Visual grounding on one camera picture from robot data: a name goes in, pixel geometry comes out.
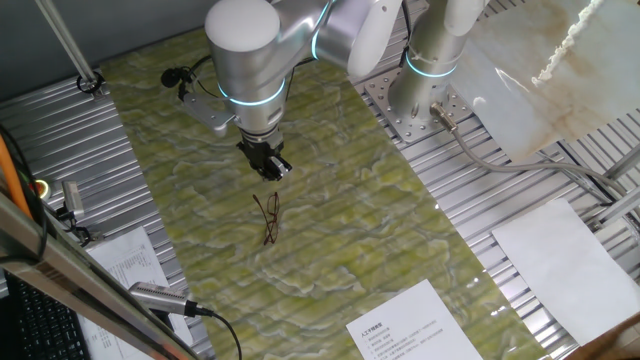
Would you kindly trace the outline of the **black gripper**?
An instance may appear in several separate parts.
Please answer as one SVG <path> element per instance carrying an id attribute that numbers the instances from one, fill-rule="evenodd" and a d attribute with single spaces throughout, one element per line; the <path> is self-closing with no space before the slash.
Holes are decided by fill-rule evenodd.
<path id="1" fill-rule="evenodd" d="M 278 130 L 260 136 L 242 131 L 241 137 L 237 147 L 264 180 L 276 181 L 291 171 L 292 166 L 281 157 L 284 139 Z"/>

